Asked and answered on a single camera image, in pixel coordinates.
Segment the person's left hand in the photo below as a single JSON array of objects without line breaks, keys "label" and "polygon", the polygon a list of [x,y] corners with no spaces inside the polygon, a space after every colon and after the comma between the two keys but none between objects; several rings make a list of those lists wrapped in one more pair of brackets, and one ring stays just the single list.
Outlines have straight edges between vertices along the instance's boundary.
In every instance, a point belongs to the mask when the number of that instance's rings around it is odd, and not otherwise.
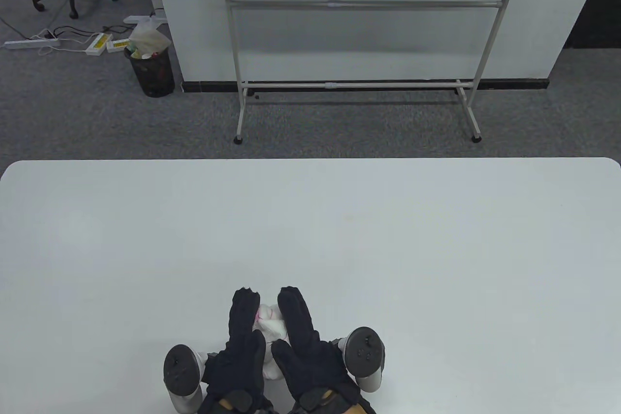
[{"label": "person's left hand", "polygon": [[208,388],[199,412],[210,413],[223,400],[239,413],[255,412],[261,405],[266,342],[253,328],[259,305],[260,295],[251,288],[240,288],[233,295],[229,340],[208,364]]}]

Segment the person's right hand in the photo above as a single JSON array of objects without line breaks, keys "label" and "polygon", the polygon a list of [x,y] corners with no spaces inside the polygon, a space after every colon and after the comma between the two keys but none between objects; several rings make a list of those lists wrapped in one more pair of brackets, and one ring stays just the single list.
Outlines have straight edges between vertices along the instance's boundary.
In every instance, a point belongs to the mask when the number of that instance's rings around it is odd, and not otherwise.
[{"label": "person's right hand", "polygon": [[348,375],[338,348],[322,340],[313,327],[299,288],[282,287],[277,303],[289,340],[271,343],[271,354],[293,398],[298,401],[314,389],[328,389],[358,404],[360,389]]}]

